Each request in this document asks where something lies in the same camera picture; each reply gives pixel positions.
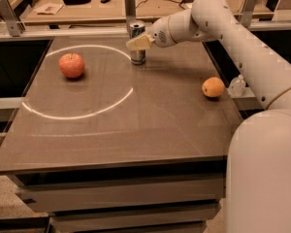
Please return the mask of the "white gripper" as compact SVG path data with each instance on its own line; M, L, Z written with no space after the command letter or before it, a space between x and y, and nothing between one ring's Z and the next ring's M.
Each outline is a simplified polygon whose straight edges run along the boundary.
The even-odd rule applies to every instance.
M126 43L129 50L148 50L155 43L160 48L173 46L176 42L173 40L169 30L169 17L157 19L147 30Z

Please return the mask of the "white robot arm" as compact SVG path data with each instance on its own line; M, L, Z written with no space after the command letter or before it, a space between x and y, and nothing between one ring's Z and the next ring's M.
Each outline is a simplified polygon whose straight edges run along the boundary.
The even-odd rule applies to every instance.
M155 21L130 50L217 40L261 104L236 130L227 159L226 232L291 233L291 64L243 27L225 0Z

